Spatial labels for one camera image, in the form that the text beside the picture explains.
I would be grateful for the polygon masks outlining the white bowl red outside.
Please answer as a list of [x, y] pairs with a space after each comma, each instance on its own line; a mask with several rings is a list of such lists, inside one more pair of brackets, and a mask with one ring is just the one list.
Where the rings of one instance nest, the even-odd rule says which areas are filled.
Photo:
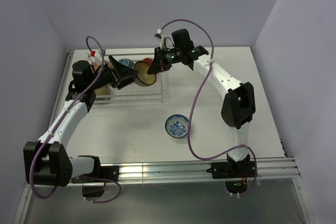
[[146, 66], [150, 67], [154, 61], [153, 58], [147, 57], [147, 58], [143, 58], [141, 60], [143, 63], [145, 63]]

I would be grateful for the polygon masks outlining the tan bowl speckled outside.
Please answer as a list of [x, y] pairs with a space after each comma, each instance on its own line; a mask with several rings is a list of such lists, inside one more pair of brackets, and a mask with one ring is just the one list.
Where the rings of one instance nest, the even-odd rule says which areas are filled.
[[[111, 62], [109, 62], [108, 60], [105, 60], [105, 61], [104, 61], [104, 64], [105, 64], [105, 65], [108, 65], [109, 68], [112, 67]], [[99, 71], [99, 68], [100, 68], [100, 66], [101, 66], [101, 63], [93, 62], [92, 65], [93, 65], [93, 69], [94, 69], [94, 71]]]

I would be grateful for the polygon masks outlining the blue white patterned bowl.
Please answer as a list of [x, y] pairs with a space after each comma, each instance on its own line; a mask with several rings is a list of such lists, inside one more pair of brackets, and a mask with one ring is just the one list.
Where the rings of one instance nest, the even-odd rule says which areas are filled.
[[181, 114], [173, 114], [165, 121], [165, 131], [172, 138], [187, 137], [189, 119]]

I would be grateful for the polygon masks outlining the small tan bowl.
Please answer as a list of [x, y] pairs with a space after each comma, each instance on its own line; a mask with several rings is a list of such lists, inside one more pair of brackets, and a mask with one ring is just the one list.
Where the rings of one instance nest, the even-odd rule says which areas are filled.
[[138, 71], [138, 74], [134, 77], [134, 82], [138, 86], [148, 87], [156, 83], [156, 75], [148, 74], [150, 65], [144, 61], [137, 61], [134, 65], [134, 69]]

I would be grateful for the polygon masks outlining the tan bowl dark rim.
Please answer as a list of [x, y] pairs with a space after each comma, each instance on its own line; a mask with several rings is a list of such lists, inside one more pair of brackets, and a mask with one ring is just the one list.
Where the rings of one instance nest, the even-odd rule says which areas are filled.
[[132, 61], [131, 59], [122, 58], [122, 59], [119, 60], [119, 63], [128, 67], [128, 68], [131, 68], [131, 69], [134, 68], [134, 61]]

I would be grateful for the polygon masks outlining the black glazed bowl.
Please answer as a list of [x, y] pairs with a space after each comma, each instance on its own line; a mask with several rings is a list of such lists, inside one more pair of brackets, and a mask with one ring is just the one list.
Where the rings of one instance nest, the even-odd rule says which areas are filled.
[[109, 86], [104, 86], [102, 88], [96, 89], [95, 94], [96, 101], [106, 101], [108, 98], [110, 98], [111, 89]]

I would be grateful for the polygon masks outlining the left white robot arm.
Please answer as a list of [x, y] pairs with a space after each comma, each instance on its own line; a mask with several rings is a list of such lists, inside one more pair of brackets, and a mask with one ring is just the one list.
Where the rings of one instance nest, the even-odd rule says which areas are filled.
[[30, 185], [65, 187], [72, 178], [84, 175], [91, 182], [102, 176], [99, 157], [82, 155], [70, 158], [67, 144], [80, 121], [96, 99], [96, 89], [111, 85], [118, 90], [131, 84], [138, 71], [112, 56], [110, 63], [95, 69], [86, 60], [72, 65], [72, 78], [61, 113], [37, 141], [24, 146], [26, 179]]

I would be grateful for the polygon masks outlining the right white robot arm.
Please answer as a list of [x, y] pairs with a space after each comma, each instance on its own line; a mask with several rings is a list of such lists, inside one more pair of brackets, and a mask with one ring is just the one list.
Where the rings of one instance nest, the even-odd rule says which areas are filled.
[[173, 64], [182, 63], [203, 76], [222, 96], [221, 117], [233, 134], [233, 148], [227, 152], [231, 160], [227, 170], [234, 177], [240, 176], [246, 168], [244, 162], [248, 160], [248, 129], [256, 111], [253, 85], [242, 83], [226, 72], [204, 47], [194, 46], [186, 29], [172, 33], [172, 48], [166, 46], [169, 37], [162, 30], [157, 30], [154, 36], [160, 40], [160, 46], [154, 50], [149, 74], [165, 72]]

